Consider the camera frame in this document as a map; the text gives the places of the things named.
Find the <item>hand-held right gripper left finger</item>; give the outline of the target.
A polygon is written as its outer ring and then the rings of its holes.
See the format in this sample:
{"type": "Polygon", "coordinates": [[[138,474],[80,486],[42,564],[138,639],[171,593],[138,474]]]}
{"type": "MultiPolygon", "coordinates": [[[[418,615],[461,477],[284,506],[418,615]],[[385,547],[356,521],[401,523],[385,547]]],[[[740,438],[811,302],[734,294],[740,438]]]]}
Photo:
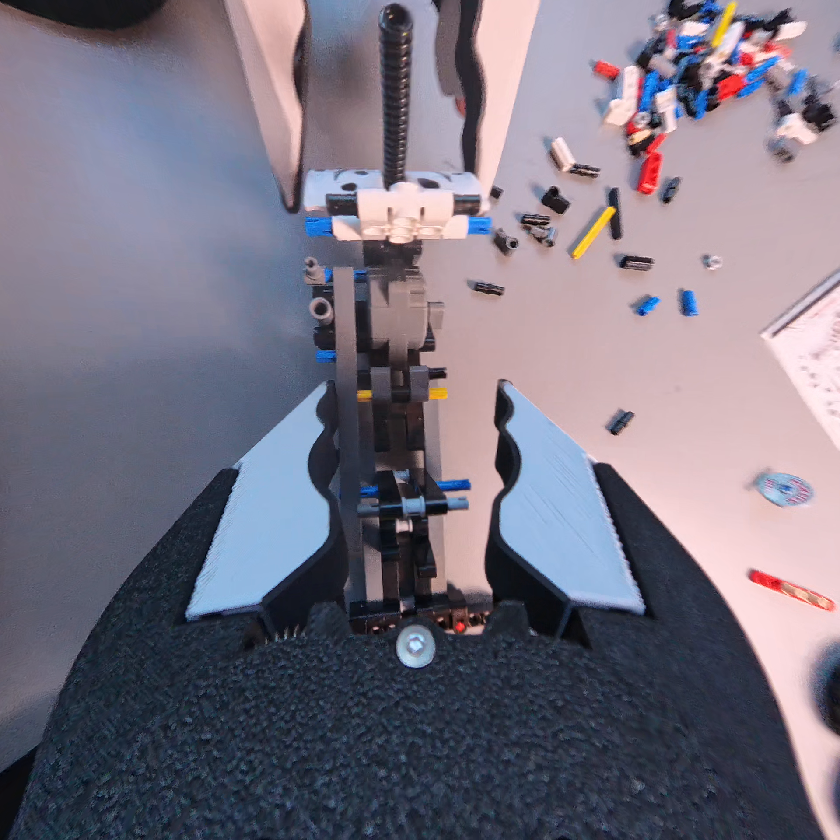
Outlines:
{"type": "Polygon", "coordinates": [[[268,624],[304,624],[316,604],[344,607],[347,544],[330,489],[337,427],[326,381],[237,462],[187,621],[261,613],[268,624]]]}

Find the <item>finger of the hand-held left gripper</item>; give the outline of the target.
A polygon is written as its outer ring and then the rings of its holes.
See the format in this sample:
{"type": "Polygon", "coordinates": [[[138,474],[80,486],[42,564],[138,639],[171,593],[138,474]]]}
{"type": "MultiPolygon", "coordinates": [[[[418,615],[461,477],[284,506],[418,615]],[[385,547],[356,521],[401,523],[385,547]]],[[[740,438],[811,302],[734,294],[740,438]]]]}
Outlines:
{"type": "Polygon", "coordinates": [[[270,167],[286,210],[301,203],[311,16],[306,1],[225,1],[270,167]]]}
{"type": "Polygon", "coordinates": [[[490,192],[508,135],[539,1],[436,1],[439,85],[463,118],[467,172],[490,192]]]}

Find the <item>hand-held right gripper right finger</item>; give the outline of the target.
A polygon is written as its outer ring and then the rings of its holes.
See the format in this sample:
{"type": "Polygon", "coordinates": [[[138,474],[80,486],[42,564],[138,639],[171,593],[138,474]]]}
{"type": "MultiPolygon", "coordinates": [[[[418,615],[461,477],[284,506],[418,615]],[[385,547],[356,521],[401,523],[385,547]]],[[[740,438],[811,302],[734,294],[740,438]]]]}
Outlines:
{"type": "Polygon", "coordinates": [[[497,385],[496,469],[486,577],[536,634],[564,634],[578,608],[642,616],[646,605],[594,460],[509,381],[497,385]]]}

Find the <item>toy brick vehicle chassis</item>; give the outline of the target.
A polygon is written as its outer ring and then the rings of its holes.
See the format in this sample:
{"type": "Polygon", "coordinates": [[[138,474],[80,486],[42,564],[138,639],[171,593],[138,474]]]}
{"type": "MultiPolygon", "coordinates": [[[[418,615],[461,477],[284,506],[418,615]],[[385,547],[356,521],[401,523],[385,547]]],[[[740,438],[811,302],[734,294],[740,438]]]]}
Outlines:
{"type": "Polygon", "coordinates": [[[465,510],[467,481],[435,477],[427,409],[447,396],[445,368],[424,363],[435,350],[444,305],[427,296],[418,261],[423,244],[489,230],[482,188],[470,173],[406,170],[413,19],[399,3],[378,19],[383,99],[383,166],[313,170],[303,187],[309,236],[360,244],[362,269],[307,264],[319,357],[336,363],[339,395],[339,504],[360,582],[349,579],[350,620],[385,633],[423,616],[464,634],[465,597],[447,583],[433,521],[465,510]]]}

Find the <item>grey desk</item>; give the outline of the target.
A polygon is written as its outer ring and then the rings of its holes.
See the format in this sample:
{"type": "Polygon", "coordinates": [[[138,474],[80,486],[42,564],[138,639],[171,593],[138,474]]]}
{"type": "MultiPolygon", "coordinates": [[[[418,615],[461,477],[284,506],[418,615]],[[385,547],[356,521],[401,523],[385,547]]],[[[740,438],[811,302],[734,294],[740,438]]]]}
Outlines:
{"type": "MultiPolygon", "coordinates": [[[[558,244],[526,240],[509,259],[490,237],[423,248],[446,306],[444,474],[472,482],[470,510],[446,521],[448,576],[487,588],[492,414],[509,379],[613,465],[725,595],[838,838],[838,736],[810,688],[838,614],[747,579],[756,568],[838,599],[838,449],[761,338],[838,269],[838,126],[781,164],[765,147],[769,95],[730,102],[665,142],[663,179],[682,178],[671,204],[636,194],[590,63],[628,64],[661,6],[541,5],[492,214],[511,229],[557,183],[571,200],[558,244]],[[557,137],[599,177],[561,172],[557,137]],[[623,238],[607,225],[572,259],[615,186],[623,238]],[[620,269],[624,255],[655,264],[620,269]],[[638,317],[646,295],[661,302],[638,317]],[[613,436],[618,410],[635,418],[613,436]],[[753,484],[763,472],[803,478],[812,502],[771,504],[753,484]]],[[[309,254],[359,263],[285,212],[221,3],[169,2],[114,36],[2,8],[2,768],[40,740],[133,568],[329,371],[314,360],[309,254]]]]}

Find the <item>yellow toy brick axle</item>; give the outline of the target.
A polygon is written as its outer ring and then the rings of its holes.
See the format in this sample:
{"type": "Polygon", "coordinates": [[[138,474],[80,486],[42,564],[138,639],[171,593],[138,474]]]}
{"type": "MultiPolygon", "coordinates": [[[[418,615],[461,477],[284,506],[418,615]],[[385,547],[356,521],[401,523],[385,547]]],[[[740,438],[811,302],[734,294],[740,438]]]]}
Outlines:
{"type": "Polygon", "coordinates": [[[580,259],[587,252],[603,229],[608,225],[608,221],[612,215],[613,210],[607,204],[597,216],[593,217],[589,227],[581,234],[574,247],[570,250],[570,257],[572,259],[580,259]]]}

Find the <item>pile of small toy bricks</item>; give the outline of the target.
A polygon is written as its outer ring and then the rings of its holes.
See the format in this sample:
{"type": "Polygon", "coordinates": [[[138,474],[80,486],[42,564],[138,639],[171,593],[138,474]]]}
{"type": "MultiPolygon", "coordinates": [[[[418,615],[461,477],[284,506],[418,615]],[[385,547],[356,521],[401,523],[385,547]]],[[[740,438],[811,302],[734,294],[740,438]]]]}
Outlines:
{"type": "Polygon", "coordinates": [[[612,85],[603,123],[644,160],[684,121],[765,92],[770,152],[782,162],[838,125],[838,82],[799,65],[793,43],[807,23],[792,8],[748,14],[740,2],[667,2],[651,34],[612,85]]]}

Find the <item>round blue printed disc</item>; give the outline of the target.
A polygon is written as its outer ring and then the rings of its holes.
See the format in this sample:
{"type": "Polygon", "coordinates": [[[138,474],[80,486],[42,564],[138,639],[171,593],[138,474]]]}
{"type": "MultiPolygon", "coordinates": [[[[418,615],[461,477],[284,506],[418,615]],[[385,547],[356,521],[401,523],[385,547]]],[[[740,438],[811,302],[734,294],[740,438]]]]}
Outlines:
{"type": "Polygon", "coordinates": [[[805,507],[812,502],[814,490],[803,478],[781,472],[763,472],[754,481],[763,499],[778,508],[805,507]]]}

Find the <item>red thin toy brick plate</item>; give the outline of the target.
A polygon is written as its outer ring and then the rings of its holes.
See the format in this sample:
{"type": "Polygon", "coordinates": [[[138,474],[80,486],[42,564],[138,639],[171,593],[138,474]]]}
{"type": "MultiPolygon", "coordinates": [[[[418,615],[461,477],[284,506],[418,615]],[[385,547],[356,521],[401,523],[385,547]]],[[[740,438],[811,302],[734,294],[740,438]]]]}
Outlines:
{"type": "Polygon", "coordinates": [[[785,581],[777,576],[766,574],[759,570],[751,570],[748,578],[752,583],[762,586],[767,590],[786,595],[798,602],[814,606],[825,612],[831,613],[836,610],[836,604],[832,599],[798,584],[785,581]]]}

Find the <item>white printed sticker sheet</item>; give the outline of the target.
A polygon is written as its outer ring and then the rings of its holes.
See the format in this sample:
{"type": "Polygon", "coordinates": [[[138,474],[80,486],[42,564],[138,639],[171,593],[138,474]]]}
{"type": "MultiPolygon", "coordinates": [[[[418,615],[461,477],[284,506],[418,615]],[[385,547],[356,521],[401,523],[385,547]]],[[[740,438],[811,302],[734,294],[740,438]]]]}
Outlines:
{"type": "Polygon", "coordinates": [[[795,390],[839,447],[839,271],[761,332],[795,390]]]}

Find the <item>black toy rubber tire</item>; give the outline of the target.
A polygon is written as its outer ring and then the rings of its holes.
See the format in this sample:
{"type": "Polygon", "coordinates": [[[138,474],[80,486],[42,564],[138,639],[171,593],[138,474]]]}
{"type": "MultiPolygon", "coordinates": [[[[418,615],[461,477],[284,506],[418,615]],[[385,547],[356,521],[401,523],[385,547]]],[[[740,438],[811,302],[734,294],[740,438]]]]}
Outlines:
{"type": "Polygon", "coordinates": [[[839,735],[839,640],[824,646],[810,671],[810,688],[816,711],[825,725],[839,735]]]}

